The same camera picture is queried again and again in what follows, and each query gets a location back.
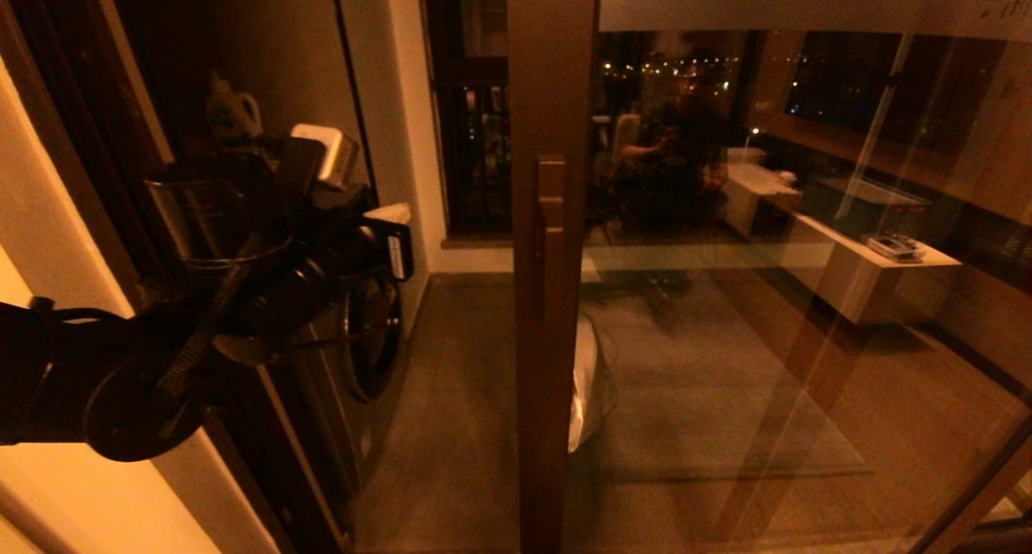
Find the wooden door handle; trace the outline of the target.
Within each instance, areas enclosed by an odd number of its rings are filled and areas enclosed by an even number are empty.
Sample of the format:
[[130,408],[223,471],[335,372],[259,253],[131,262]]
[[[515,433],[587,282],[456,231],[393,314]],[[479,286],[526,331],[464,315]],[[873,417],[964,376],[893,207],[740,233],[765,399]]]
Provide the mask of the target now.
[[565,155],[542,155],[537,164],[537,206],[541,224],[544,322],[563,318],[565,289]]

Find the brown framed glass sliding door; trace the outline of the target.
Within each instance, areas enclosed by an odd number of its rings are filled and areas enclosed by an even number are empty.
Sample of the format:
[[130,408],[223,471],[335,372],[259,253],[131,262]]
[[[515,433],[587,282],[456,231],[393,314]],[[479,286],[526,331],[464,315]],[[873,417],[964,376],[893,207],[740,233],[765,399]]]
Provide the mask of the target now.
[[[1032,554],[1032,0],[509,0],[524,552]],[[586,227],[598,32],[764,33],[619,149],[725,201]],[[565,155],[563,318],[537,164]]]

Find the window with black railing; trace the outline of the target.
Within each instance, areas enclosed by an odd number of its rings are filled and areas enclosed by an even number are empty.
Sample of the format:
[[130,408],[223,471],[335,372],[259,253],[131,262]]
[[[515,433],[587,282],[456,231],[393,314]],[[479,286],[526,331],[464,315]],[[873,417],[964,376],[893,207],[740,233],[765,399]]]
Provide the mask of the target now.
[[[508,0],[424,0],[436,109],[443,145],[448,230],[506,235],[512,230],[511,91]],[[680,200],[687,180],[656,160],[623,160],[619,149],[660,137],[659,113],[676,77],[694,63],[725,79],[755,72],[759,30],[598,32],[604,68],[593,104],[593,167],[586,227],[630,235],[689,233],[725,201],[718,191]]]

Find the grey front-load washing machine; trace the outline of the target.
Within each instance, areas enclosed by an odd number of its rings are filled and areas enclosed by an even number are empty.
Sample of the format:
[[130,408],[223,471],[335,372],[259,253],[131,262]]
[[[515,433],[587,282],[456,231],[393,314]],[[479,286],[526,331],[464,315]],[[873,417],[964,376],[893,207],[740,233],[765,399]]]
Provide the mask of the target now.
[[377,467],[408,364],[401,286],[384,261],[347,271],[329,298],[295,274],[268,296],[268,334],[298,385],[343,499]]

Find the white detergent bottle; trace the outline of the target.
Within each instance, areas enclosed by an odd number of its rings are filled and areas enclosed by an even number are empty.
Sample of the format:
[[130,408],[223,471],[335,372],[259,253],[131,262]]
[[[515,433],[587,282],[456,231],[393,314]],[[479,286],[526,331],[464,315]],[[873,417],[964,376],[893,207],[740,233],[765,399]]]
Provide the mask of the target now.
[[247,146],[257,141],[263,127],[258,103],[247,92],[209,70],[206,119],[211,134],[222,146]]

